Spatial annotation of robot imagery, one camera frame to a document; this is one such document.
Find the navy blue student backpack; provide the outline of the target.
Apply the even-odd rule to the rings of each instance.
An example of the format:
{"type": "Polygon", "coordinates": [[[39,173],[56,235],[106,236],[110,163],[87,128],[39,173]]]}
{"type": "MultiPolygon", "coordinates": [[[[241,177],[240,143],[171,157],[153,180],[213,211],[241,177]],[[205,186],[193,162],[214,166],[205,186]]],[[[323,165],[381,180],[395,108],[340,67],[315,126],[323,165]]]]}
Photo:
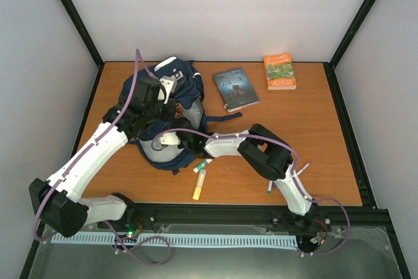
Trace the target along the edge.
{"type": "MultiPolygon", "coordinates": [[[[170,95],[179,103],[183,111],[180,113],[185,116],[192,126],[202,133],[208,131],[209,122],[224,122],[239,118],[241,112],[226,116],[207,116],[202,102],[204,100],[204,84],[202,76],[194,68],[192,61],[184,61],[176,56],[168,57],[162,62],[142,69],[138,72],[137,78],[147,77],[150,73],[158,78],[164,76],[171,77],[176,81],[176,89],[170,95]]],[[[157,120],[150,124],[147,131],[141,131],[128,143],[135,145],[142,157],[154,168],[162,171],[170,171],[177,174],[181,168],[188,167],[196,157],[185,148],[177,146],[162,147],[155,143],[154,150],[151,147],[152,140],[160,132],[169,128],[169,123],[157,120]]]]}

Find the dark blue castle book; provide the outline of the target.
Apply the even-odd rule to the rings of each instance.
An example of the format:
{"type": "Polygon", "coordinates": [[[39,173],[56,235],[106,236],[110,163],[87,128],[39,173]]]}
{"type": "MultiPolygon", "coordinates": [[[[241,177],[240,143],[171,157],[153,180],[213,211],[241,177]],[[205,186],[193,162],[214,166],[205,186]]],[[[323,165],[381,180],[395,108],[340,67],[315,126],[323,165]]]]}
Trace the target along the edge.
{"type": "Polygon", "coordinates": [[[237,67],[214,73],[213,79],[228,112],[259,103],[259,97],[243,68],[237,67]]]}

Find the pink illustrated paperback book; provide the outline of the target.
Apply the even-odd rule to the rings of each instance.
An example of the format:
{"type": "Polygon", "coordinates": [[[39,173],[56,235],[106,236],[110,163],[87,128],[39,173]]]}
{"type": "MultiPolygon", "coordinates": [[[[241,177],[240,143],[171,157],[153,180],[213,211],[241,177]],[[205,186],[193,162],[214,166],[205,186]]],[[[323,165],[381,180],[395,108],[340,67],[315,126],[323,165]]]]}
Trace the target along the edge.
{"type": "Polygon", "coordinates": [[[175,109],[176,109],[176,112],[174,115],[175,119],[179,119],[184,116],[184,108],[181,103],[176,103],[175,109]]]}

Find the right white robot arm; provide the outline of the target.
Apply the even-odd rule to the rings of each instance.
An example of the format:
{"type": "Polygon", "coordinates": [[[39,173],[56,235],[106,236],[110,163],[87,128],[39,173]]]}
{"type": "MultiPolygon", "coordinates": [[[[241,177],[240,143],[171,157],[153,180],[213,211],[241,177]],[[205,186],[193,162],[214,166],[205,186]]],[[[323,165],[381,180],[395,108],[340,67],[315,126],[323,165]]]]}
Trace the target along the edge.
{"type": "Polygon", "coordinates": [[[297,153],[267,128],[256,123],[240,133],[201,133],[191,127],[176,128],[185,148],[201,159],[239,156],[261,177],[272,181],[286,200],[286,220],[307,231],[316,218],[312,196],[303,187],[295,167],[297,153]]]}

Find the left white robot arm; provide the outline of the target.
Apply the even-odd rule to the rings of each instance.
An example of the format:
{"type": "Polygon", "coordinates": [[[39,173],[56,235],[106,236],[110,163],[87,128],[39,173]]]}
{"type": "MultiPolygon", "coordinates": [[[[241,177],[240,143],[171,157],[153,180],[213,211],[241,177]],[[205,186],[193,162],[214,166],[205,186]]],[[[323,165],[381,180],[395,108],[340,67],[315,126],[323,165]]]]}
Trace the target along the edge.
{"type": "Polygon", "coordinates": [[[168,76],[133,79],[128,95],[107,111],[85,145],[47,180],[37,178],[30,184],[36,220],[64,237],[105,220],[131,227],[136,212],[129,198],[120,193],[98,198],[82,194],[105,163],[142,130],[156,120],[172,121],[176,103],[170,95],[175,88],[175,79],[168,76]]]}

